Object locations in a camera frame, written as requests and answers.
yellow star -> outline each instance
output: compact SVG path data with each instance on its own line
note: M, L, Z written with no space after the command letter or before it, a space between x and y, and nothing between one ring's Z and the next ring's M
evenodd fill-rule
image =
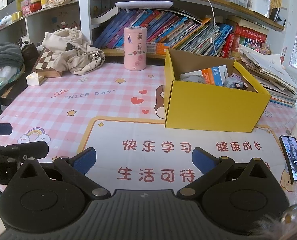
M125 79L123 79L123 78L118 78L118 79L115 80L115 82L116 82L116 83L119 83L119 84L122 84L122 83L124 83L124 82L126 82L126 81L125 81Z
M67 116L74 116L74 114L76 113L76 111L74 111L73 109L71 111L67 112Z

smartphone screen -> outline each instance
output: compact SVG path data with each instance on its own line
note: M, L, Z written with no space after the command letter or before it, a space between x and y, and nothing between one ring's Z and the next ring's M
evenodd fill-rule
M297 141L294 137L281 136L294 180L297 180Z

gray cloth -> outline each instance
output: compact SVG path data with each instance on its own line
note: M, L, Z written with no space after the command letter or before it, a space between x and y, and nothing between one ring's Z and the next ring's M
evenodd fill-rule
M10 42L0 43L0 68L5 66L20 67L23 56L18 45Z

table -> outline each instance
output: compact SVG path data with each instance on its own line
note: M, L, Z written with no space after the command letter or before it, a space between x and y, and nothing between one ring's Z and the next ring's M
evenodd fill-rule
M13 126L11 135L0 136L0 145L44 140L49 154L41 162L94 147L96 164L86 175L110 191L179 190L202 175L191 160L195 147L236 162L261 157L291 196L276 139L290 134L297 117L280 129L252 133L167 129L163 82L163 67L152 65L131 72L122 64L104 64L84 76L65 73L49 78L39 87L26 88L0 116L0 122ZM279 127L296 114L292 108L269 103L258 125Z

metal bolt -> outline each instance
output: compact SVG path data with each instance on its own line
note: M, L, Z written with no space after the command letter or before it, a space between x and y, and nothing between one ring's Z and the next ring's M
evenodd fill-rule
M196 191L190 187L182 188L179 192L183 196L193 196L196 193Z
M8 161L9 163L16 162L16 160L15 160L14 158L8 158L7 161Z
M107 193L107 189L104 188L95 188L92 190L92 194L96 197L105 196Z

